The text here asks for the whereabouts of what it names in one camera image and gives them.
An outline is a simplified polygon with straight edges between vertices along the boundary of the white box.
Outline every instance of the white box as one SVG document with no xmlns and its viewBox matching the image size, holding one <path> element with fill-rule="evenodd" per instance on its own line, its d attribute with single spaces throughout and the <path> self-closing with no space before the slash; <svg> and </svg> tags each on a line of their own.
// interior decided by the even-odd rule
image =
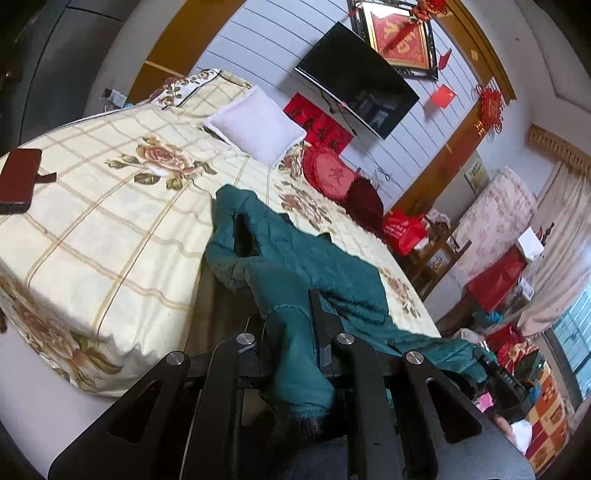
<svg viewBox="0 0 591 480">
<path fill-rule="evenodd" d="M 544 251 L 544 246 L 538 240 L 531 227 L 517 239 L 516 245 L 527 260 L 527 263 L 532 263 Z"/>
</svg>

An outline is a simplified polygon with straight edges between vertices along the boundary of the floral quilt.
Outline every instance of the floral quilt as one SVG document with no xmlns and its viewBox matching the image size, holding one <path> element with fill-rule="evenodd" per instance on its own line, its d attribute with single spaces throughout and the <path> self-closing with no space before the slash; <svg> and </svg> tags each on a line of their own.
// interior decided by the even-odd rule
<svg viewBox="0 0 591 480">
<path fill-rule="evenodd" d="M 43 151 L 31 209 L 0 216 L 0 309 L 66 381 L 121 395 L 191 328 L 212 199 L 253 190 L 296 227 L 379 268 L 395 323 L 438 336 L 386 246 L 306 183 L 305 144 L 263 166 L 202 128 L 251 87 L 204 70 L 151 103 L 84 119 L 23 145 Z M 0 158 L 0 168 L 5 158 Z"/>
</svg>

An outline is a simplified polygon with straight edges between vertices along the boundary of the red gift bag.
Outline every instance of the red gift bag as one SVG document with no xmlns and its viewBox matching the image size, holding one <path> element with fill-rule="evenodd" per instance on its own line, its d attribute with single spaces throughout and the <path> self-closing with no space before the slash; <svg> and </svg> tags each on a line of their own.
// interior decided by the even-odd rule
<svg viewBox="0 0 591 480">
<path fill-rule="evenodd" d="M 401 210 L 384 219 L 384 234 L 388 244 L 401 255 L 408 255 L 427 236 L 422 216 L 407 217 Z"/>
</svg>

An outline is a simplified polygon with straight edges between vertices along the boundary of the screw head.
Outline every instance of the screw head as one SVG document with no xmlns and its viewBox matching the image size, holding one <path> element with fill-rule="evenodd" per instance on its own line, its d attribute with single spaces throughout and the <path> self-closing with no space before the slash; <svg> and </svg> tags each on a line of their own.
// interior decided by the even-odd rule
<svg viewBox="0 0 591 480">
<path fill-rule="evenodd" d="M 409 352 L 407 353 L 406 359 L 413 365 L 420 365 L 425 361 L 425 357 L 421 352 Z"/>
<path fill-rule="evenodd" d="M 351 345 L 355 341 L 355 337 L 350 333 L 340 333 L 336 336 L 336 341 L 341 345 Z"/>
<path fill-rule="evenodd" d="M 184 361 L 184 353 L 171 352 L 166 356 L 166 361 L 170 365 L 180 365 Z"/>
<path fill-rule="evenodd" d="M 241 333 L 236 337 L 236 341 L 240 343 L 240 345 L 250 345 L 255 341 L 255 336 L 251 333 Z"/>
</svg>

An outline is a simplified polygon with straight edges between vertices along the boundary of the brown wallet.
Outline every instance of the brown wallet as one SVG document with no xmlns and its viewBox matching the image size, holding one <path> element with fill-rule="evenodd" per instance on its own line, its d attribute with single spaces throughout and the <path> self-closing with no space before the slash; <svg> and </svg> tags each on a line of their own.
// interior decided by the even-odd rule
<svg viewBox="0 0 591 480">
<path fill-rule="evenodd" d="M 37 174 L 40 164 L 41 150 L 17 148 L 10 152 L 0 173 L 0 215 L 25 213 L 31 207 L 35 184 L 57 180 L 55 173 Z"/>
</svg>

